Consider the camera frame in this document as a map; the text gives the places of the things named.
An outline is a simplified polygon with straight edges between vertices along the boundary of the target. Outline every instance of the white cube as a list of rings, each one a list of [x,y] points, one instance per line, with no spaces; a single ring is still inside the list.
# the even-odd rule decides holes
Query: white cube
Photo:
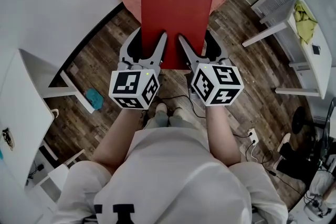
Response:
[[[192,87],[206,106],[231,105],[244,88],[237,67],[200,63]]]
[[[159,86],[153,69],[113,71],[109,97],[121,108],[148,109]]]

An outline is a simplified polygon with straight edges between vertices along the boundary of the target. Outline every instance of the white wall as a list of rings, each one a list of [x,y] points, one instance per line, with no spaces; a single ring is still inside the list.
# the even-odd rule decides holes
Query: white wall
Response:
[[[56,73],[86,34],[120,2],[0,0],[0,86],[16,48],[49,62]]]
[[[26,196],[2,161],[0,161],[0,205],[2,224],[33,224],[43,213]]]

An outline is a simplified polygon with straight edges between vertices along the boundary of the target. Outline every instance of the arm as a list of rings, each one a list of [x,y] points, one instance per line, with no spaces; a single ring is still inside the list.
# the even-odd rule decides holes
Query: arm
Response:
[[[93,161],[113,174],[123,164],[142,110],[123,109],[93,153]]]
[[[223,106],[206,107],[206,128],[211,154],[227,167],[240,163],[240,151]]]
[[[329,198],[330,194],[336,189],[336,181],[330,185],[327,191],[323,194],[322,199],[325,201]]]

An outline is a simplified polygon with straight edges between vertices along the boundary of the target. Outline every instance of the white t-shirt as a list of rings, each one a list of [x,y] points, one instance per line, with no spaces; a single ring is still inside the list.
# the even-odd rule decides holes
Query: white t-shirt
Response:
[[[164,127],[136,132],[127,158],[113,174],[93,162],[69,172],[54,224],[251,223],[251,205],[269,224],[286,223],[288,211],[264,168],[227,168],[209,152],[197,130]]]

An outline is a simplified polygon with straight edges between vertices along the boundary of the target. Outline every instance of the yellow cloth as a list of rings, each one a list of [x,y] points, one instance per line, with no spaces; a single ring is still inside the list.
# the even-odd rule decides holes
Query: yellow cloth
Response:
[[[297,0],[295,2],[294,18],[296,21],[296,28],[300,36],[301,45],[304,43],[308,44],[313,37],[317,21],[301,0]]]

